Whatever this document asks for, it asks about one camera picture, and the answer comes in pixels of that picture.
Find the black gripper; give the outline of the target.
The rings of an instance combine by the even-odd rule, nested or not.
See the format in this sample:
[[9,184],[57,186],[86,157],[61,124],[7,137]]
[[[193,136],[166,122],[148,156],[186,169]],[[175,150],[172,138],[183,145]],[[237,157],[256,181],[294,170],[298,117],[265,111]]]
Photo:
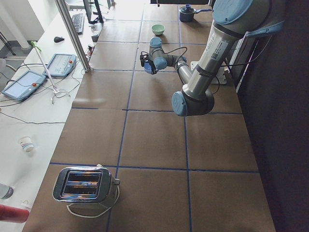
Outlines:
[[149,68],[148,68],[148,73],[150,74],[156,74],[157,73],[157,70],[156,70],[156,67],[155,67],[155,64],[152,60],[148,60],[148,63],[149,63]]

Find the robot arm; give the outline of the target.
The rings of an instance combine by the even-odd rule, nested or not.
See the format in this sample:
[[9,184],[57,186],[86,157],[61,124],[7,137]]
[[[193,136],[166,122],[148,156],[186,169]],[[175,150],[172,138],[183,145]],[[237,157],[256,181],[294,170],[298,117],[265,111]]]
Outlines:
[[174,67],[184,85],[172,95],[172,108],[178,116],[199,116],[214,107],[208,89],[226,55],[243,37],[265,37],[280,31],[284,23],[284,0],[217,0],[212,8],[213,22],[206,48],[197,65],[191,69],[183,56],[169,55],[162,40],[150,40],[149,53],[140,55],[141,66],[155,74]]

